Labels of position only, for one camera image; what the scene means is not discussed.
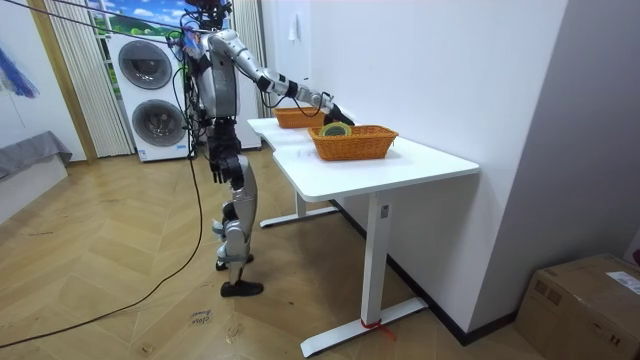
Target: humanoid robot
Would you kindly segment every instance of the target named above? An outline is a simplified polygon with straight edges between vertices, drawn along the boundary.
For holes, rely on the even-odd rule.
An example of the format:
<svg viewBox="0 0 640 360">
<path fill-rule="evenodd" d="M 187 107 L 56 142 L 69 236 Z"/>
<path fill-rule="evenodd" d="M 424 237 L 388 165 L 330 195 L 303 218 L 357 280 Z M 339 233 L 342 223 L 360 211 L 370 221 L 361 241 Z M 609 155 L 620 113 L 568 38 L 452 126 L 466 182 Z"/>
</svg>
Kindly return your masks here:
<svg viewBox="0 0 640 360">
<path fill-rule="evenodd" d="M 247 158 L 240 155 L 240 141 L 234 126 L 238 113 L 235 69 L 251 79 L 260 91 L 308 103 L 325 113 L 325 123 L 353 122 L 343 115 L 326 92 L 309 89 L 274 70 L 263 68 L 231 29 L 221 30 L 231 12 L 224 0 L 187 0 L 198 8 L 191 17 L 208 33 L 188 32 L 183 36 L 185 59 L 191 79 L 185 79 L 185 91 L 191 98 L 192 112 L 199 128 L 206 129 L 209 162 L 216 183 L 229 183 L 231 200 L 222 207 L 222 221 L 214 221 L 213 231 L 223 241 L 218 249 L 217 270 L 229 270 L 229 281 L 222 285 L 223 297 L 260 294 L 260 283 L 242 280 L 248 261 L 251 231 L 256 216 L 258 191 Z"/>
</svg>

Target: wicker basket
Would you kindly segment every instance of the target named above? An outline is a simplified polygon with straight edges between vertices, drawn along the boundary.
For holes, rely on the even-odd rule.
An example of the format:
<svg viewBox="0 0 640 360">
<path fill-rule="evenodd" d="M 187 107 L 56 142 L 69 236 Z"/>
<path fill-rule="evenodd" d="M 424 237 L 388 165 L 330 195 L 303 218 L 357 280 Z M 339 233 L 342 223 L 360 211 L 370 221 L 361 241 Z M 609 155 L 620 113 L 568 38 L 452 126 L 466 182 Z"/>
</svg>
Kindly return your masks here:
<svg viewBox="0 0 640 360">
<path fill-rule="evenodd" d="M 349 136 L 320 136 L 310 128 L 309 135 L 323 160 L 382 159 L 398 133 L 382 126 L 352 126 Z"/>
<path fill-rule="evenodd" d="M 318 108 L 306 107 L 302 110 L 307 115 L 313 115 L 318 111 Z M 278 118 L 278 124 L 281 128 L 294 129 L 315 127 L 324 125 L 324 113 L 322 111 L 314 117 L 305 116 L 300 112 L 298 108 L 279 108 L 273 109 L 273 113 Z"/>
</svg>

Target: washing machine door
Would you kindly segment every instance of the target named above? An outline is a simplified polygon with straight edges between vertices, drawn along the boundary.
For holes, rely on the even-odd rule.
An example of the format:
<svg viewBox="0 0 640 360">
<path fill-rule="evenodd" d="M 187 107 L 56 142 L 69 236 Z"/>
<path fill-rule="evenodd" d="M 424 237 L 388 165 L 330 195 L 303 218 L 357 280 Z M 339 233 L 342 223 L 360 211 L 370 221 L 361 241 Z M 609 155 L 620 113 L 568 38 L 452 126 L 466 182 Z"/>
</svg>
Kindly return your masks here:
<svg viewBox="0 0 640 360">
<path fill-rule="evenodd" d="M 133 130 L 145 142 L 155 146 L 172 146 L 180 142 L 186 130 L 184 117 L 173 104 L 163 100 L 149 100 L 133 112 Z"/>
<path fill-rule="evenodd" d="M 134 85 L 155 90 L 171 80 L 171 61 L 159 47 L 144 40 L 132 41 L 120 50 L 118 62 L 124 76 Z"/>
</svg>

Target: table leg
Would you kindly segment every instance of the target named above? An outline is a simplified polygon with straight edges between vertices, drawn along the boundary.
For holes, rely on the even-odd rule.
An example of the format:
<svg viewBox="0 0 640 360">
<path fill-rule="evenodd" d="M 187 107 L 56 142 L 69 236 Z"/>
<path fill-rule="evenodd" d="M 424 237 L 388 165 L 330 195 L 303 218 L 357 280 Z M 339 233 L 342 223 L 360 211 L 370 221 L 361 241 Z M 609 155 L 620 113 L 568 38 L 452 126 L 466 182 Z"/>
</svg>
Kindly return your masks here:
<svg viewBox="0 0 640 360">
<path fill-rule="evenodd" d="M 292 215 L 280 216 L 273 219 L 262 220 L 260 222 L 260 227 L 265 228 L 273 225 L 286 224 L 286 223 L 298 221 L 301 219 L 308 219 L 318 215 L 332 214 L 338 211 L 338 209 L 336 209 L 333 206 L 307 211 L 307 205 L 304 199 L 300 196 L 300 194 L 298 194 L 298 191 L 296 191 L 295 189 L 294 189 L 294 193 L 295 193 L 294 202 L 296 206 L 296 213 Z"/>
<path fill-rule="evenodd" d="M 384 272 L 387 263 L 387 245 L 391 222 L 391 200 L 386 192 L 369 195 L 369 217 L 367 223 L 367 244 L 364 260 L 364 284 L 360 317 L 367 325 L 380 321 L 386 324 L 427 307 L 424 300 L 413 298 L 388 309 L 381 310 Z M 335 329 L 311 337 L 302 344 L 302 354 L 309 357 L 314 353 L 349 340 L 367 331 L 360 320 L 352 321 Z"/>
</svg>

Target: table top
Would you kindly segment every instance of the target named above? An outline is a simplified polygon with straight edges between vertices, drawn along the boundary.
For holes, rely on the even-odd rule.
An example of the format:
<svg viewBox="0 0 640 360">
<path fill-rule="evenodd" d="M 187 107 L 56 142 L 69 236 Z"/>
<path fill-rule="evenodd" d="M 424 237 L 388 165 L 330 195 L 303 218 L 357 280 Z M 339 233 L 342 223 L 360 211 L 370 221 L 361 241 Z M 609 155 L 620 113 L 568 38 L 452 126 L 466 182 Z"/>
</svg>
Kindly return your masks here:
<svg viewBox="0 0 640 360">
<path fill-rule="evenodd" d="M 395 189 L 480 171 L 478 164 L 397 137 L 384 159 L 324 161 L 307 129 L 283 129 L 275 118 L 249 120 L 273 158 L 308 202 Z"/>
</svg>

